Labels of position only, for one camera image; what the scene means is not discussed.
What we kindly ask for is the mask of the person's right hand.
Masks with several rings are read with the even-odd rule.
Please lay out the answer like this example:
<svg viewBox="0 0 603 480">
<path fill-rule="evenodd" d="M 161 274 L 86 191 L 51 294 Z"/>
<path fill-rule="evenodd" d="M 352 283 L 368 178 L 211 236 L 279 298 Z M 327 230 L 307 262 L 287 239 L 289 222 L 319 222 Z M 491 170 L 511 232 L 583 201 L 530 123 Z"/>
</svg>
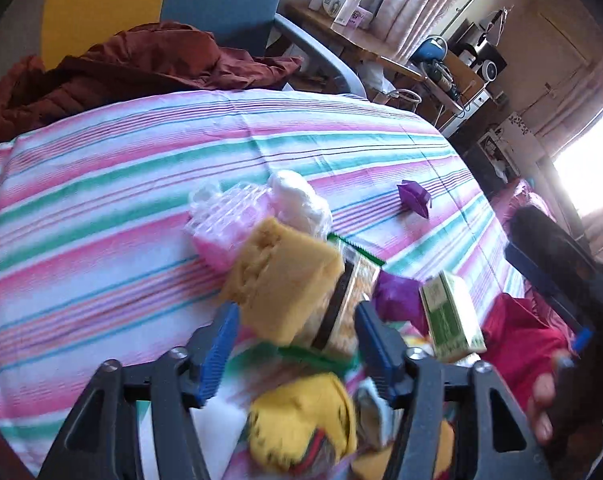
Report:
<svg viewBox="0 0 603 480">
<path fill-rule="evenodd" d="M 547 411 L 554 399 L 554 375 L 551 373 L 541 374 L 533 383 L 533 391 L 526 410 L 529 426 L 541 445 L 548 444 L 553 437 L 553 427 Z"/>
</svg>

